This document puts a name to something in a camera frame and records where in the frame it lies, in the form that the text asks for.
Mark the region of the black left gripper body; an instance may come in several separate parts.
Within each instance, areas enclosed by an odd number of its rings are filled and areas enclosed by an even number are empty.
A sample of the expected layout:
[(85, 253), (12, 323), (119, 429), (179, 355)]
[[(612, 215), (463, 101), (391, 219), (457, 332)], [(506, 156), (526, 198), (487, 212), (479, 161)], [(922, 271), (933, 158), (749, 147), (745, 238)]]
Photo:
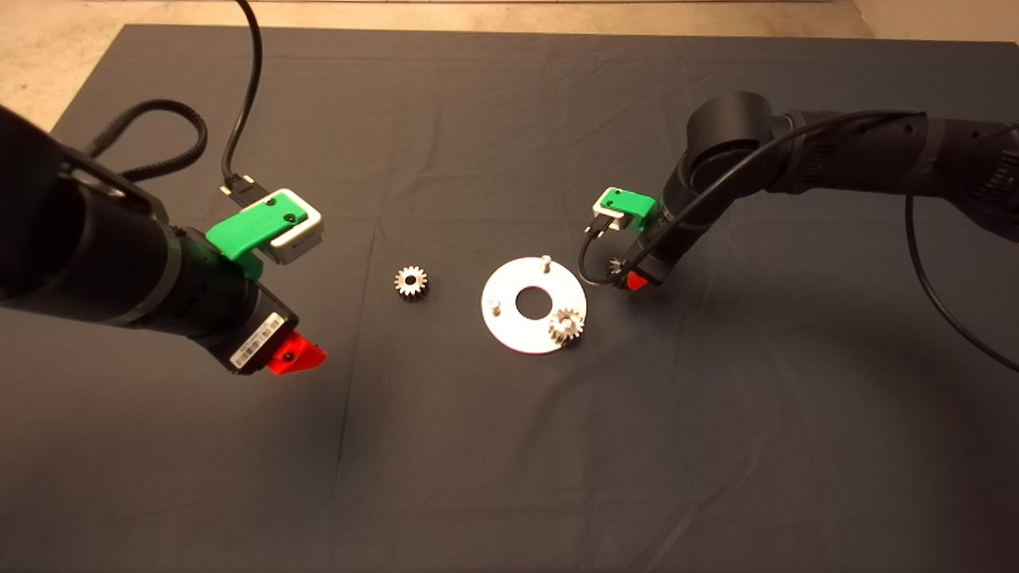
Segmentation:
[(239, 313), (212, 335), (212, 357), (232, 374), (251, 375), (266, 367), (300, 321), (272, 291), (252, 282)]

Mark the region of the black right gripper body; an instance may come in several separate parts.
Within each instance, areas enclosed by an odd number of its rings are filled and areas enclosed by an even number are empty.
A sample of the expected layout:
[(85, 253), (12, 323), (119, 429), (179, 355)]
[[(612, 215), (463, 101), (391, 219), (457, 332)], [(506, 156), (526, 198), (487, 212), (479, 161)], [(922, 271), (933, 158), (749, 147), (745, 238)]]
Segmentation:
[[(662, 287), (667, 280), (674, 266), (678, 260), (688, 251), (688, 232), (677, 228), (672, 232), (663, 233), (666, 226), (651, 228), (649, 231), (641, 232), (634, 240), (630, 249), (627, 250), (627, 268), (629, 271), (639, 271), (649, 279), (651, 287)], [(634, 263), (642, 251), (663, 236), (662, 242), (649, 251), (641, 260)]]

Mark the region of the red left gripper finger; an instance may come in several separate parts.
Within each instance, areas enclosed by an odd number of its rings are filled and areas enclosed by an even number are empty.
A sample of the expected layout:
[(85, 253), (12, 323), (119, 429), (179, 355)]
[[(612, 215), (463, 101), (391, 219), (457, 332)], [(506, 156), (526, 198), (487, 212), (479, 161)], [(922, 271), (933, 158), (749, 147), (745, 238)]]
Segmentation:
[(288, 375), (321, 366), (327, 352), (298, 331), (291, 331), (273, 349), (266, 367), (274, 375)]

